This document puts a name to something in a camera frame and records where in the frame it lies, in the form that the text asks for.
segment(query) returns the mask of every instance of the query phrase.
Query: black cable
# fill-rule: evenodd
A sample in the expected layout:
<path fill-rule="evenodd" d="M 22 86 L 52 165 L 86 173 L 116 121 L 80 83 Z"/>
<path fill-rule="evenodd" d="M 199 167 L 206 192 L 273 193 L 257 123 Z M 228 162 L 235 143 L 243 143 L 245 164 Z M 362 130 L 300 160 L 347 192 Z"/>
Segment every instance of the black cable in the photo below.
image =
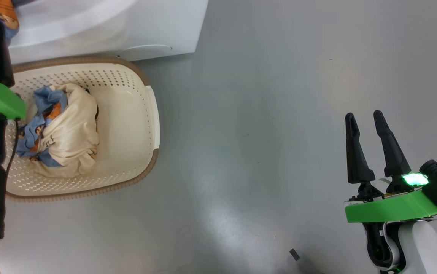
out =
<path fill-rule="evenodd" d="M 14 140 L 14 148 L 12 150 L 12 155 L 10 156 L 10 160 L 8 161 L 8 165 L 6 168 L 6 177 L 5 180 L 3 181 L 2 185 L 0 186 L 0 209 L 2 212 L 2 216 L 1 216 L 1 220 L 0 220 L 0 238 L 3 239 L 4 238 L 4 228 L 5 228 L 5 195 L 6 195 L 6 190 L 7 190 L 7 180 L 8 180 L 8 172 L 10 170 L 10 166 L 12 165 L 12 161 L 14 160 L 15 157 L 15 152 L 17 150 L 17 142 L 19 141 L 19 120 L 20 119 L 16 119 L 15 120 L 15 140 Z"/>

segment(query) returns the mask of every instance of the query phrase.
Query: brown basket rim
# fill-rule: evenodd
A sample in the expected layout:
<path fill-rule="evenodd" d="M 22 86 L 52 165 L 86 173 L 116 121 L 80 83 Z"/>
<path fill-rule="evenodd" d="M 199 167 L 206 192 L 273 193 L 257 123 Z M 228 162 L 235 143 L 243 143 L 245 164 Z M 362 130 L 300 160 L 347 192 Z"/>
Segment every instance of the brown basket rim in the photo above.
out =
<path fill-rule="evenodd" d="M 90 64 L 109 63 L 109 64 L 119 64 L 119 65 L 126 66 L 131 70 L 133 70 L 141 78 L 145 86 L 150 85 L 149 80 L 144 75 L 142 70 L 140 70 L 140 68 L 136 67 L 131 62 L 116 57 L 93 57 L 93 56 L 62 57 L 62 58 L 49 59 L 44 61 L 35 61 L 35 62 L 29 62 L 24 64 L 18 64 L 13 67 L 13 72 L 19 73 L 19 72 L 45 68 L 45 67 L 71 65 L 71 64 L 89 64 L 89 63 Z M 67 193 L 67 194 L 55 194 L 55 195 L 21 196 L 6 191 L 6 197 L 11 201 L 16 201 L 16 202 L 29 202 L 29 203 L 51 202 L 51 201 L 63 201 L 63 200 L 69 200 L 75 198 L 88 197 L 97 194 L 107 193 L 118 189 L 123 189 L 124 187 L 131 186 L 133 184 L 138 183 L 140 180 L 144 179 L 144 177 L 146 177 L 147 174 L 149 174 L 151 170 L 154 168 L 158 155 L 159 155 L 159 149 L 154 149 L 153 155 L 151 157 L 151 161 L 147 165 L 146 169 L 144 169 L 144 171 L 138 176 L 126 180 L 124 182 L 119 182 L 109 186 L 99 187 L 90 190 L 78 191 L 78 192 Z"/>

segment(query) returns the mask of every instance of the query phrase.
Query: white washing machine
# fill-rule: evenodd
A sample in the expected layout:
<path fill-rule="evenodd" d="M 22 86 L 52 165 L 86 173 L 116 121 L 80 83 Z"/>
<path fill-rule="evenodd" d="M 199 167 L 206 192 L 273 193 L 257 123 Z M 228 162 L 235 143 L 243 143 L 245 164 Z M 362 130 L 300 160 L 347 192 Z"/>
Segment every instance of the white washing machine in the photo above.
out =
<path fill-rule="evenodd" d="M 13 64 L 81 54 L 128 61 L 194 52 L 208 0 L 36 0 L 17 8 Z"/>

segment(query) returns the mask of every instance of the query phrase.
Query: white plastic laundry basket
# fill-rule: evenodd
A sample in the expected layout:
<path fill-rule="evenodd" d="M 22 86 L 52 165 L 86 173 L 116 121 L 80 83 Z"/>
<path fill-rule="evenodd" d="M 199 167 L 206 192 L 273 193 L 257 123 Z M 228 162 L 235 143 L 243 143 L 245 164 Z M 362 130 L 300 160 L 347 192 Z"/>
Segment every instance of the white plastic laundry basket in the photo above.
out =
<path fill-rule="evenodd" d="M 27 158 L 16 155 L 8 174 L 9 198 L 36 202 L 91 196 L 135 184 L 154 167 L 159 113 L 151 86 L 132 63 L 112 57 L 69 57 L 17 65 L 14 76 L 12 90 L 27 105 L 34 91 L 46 85 L 75 83 L 87 88 L 99 107 L 100 144 L 94 171 L 71 179 L 36 174 Z M 6 129 L 7 155 L 13 151 L 15 135 L 11 122 Z"/>

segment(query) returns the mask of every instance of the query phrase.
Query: gray floor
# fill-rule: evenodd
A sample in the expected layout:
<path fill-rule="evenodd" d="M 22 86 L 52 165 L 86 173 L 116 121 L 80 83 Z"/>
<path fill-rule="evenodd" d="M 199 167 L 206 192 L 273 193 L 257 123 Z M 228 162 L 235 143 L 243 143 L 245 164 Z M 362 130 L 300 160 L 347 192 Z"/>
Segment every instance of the gray floor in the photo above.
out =
<path fill-rule="evenodd" d="M 343 212 L 344 116 L 377 177 L 375 109 L 413 170 L 437 160 L 437 1 L 211 0 L 196 53 L 138 65 L 161 115 L 154 170 L 8 202 L 2 273 L 375 273 Z"/>

